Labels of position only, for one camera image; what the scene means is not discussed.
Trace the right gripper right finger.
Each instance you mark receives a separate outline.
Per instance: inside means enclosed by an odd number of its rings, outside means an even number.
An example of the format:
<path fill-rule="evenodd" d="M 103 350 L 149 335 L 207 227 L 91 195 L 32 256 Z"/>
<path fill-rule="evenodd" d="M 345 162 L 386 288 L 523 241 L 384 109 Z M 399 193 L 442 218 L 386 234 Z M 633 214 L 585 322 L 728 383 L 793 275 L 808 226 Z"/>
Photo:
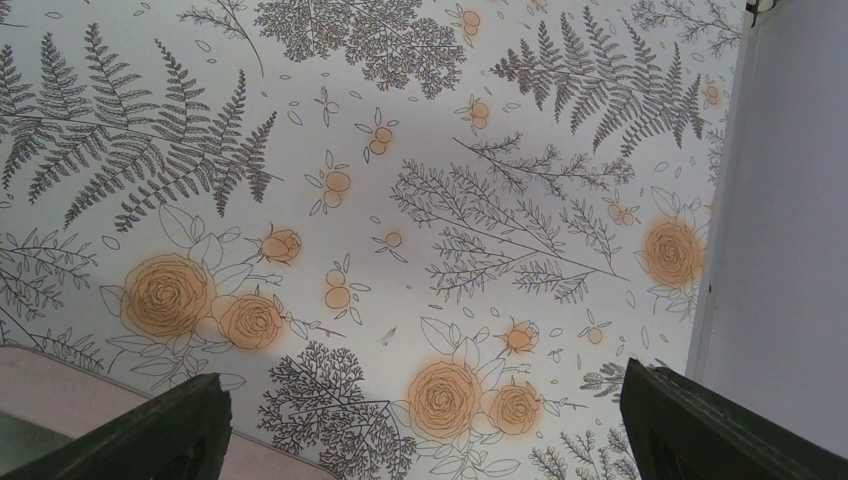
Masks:
<path fill-rule="evenodd" d="M 844 479 L 834 454 L 667 367 L 626 365 L 620 412 L 644 479 Z"/>

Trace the metal tray with light pieces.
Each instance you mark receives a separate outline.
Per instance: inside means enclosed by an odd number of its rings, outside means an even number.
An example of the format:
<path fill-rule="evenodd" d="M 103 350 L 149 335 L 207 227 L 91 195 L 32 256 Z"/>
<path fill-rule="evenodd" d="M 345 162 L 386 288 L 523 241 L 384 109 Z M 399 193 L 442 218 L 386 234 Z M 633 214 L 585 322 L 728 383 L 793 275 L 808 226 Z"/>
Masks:
<path fill-rule="evenodd" d="M 1 410 L 76 438 L 149 400 L 23 347 L 1 349 Z M 234 432 L 222 479 L 333 479 L 329 471 Z"/>

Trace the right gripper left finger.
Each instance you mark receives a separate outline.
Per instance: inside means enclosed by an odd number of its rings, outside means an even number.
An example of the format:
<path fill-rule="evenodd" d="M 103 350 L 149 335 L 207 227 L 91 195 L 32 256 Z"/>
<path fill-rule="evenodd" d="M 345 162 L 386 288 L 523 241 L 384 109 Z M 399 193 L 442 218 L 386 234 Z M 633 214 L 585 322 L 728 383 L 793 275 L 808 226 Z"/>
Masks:
<path fill-rule="evenodd" d="M 218 479 L 232 434 L 220 375 L 200 374 L 3 479 Z"/>

